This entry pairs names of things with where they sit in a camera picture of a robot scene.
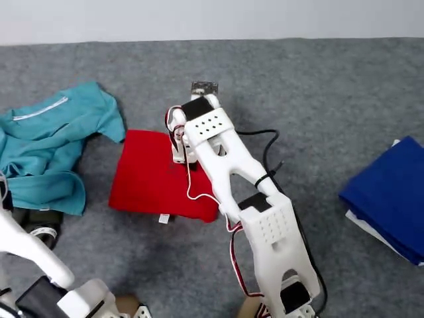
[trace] white robotic arm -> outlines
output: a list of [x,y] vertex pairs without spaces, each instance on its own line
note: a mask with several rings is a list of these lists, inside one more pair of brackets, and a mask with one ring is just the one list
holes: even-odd
[[[174,161],[198,160],[211,181],[220,212],[241,223],[253,251],[262,302],[271,316],[314,317],[309,304],[321,288],[292,203],[270,178],[263,178],[266,170],[250,155],[216,96],[207,93],[210,86],[201,86],[205,90],[193,89],[191,102],[168,112]],[[243,209],[231,193],[231,174],[252,184],[259,181],[258,195],[246,200]]]
[[[70,269],[39,238],[26,233],[3,205],[0,205],[0,252],[33,261],[47,276],[37,280],[16,300],[0,267],[1,318],[27,317],[23,308],[31,305],[42,311],[36,316],[42,318],[130,318],[130,315],[118,312],[115,296],[101,280],[90,280],[67,291],[74,282]],[[143,305],[134,317],[151,318]]]

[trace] red cloth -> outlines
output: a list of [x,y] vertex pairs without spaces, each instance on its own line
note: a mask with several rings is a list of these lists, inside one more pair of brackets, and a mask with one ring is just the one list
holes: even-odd
[[[200,164],[191,170],[190,195],[213,195]],[[128,131],[113,180],[109,206],[139,213],[171,214],[212,222],[217,204],[208,197],[187,198],[186,165],[172,161],[169,136],[154,131]]]

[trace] clothing tag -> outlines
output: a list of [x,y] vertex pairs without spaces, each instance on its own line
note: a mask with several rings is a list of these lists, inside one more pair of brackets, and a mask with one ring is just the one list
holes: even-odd
[[58,233],[55,229],[52,229],[51,227],[40,227],[36,230],[31,231],[29,234],[34,235],[35,237],[41,234],[49,234],[53,236],[53,239],[56,239],[58,236]]
[[169,214],[161,214],[159,216],[159,223],[168,224],[168,221],[170,220]]

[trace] gray carpet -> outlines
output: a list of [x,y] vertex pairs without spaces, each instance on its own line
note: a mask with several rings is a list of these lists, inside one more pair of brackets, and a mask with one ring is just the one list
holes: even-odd
[[[322,317],[417,317],[424,315],[422,269],[351,224],[337,193],[393,139],[410,134],[424,142],[423,52],[424,40],[395,38],[2,47],[0,107],[97,80],[119,100],[129,128],[164,131],[165,110],[187,101],[192,80],[218,81],[240,130],[282,132],[271,166],[285,161],[277,179],[327,283]],[[267,136],[244,140],[260,158]],[[99,136],[78,164],[87,207],[81,218],[66,217],[56,248],[76,284],[98,277],[116,294],[135,292],[154,317],[234,317],[243,296],[223,219],[161,225],[156,216],[108,208],[121,150]],[[235,181],[236,197],[246,197],[250,187]],[[237,254],[255,290],[243,235]],[[18,293],[40,274],[11,256],[3,264]]]

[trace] folded blue fabric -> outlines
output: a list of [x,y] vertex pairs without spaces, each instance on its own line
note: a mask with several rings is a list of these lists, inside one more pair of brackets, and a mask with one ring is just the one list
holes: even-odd
[[413,138],[383,153],[339,195],[402,256],[424,261],[424,149]]
[[0,116],[0,168],[13,205],[81,215],[85,189],[71,170],[84,140],[101,133],[115,142],[125,128],[115,98],[89,82]]

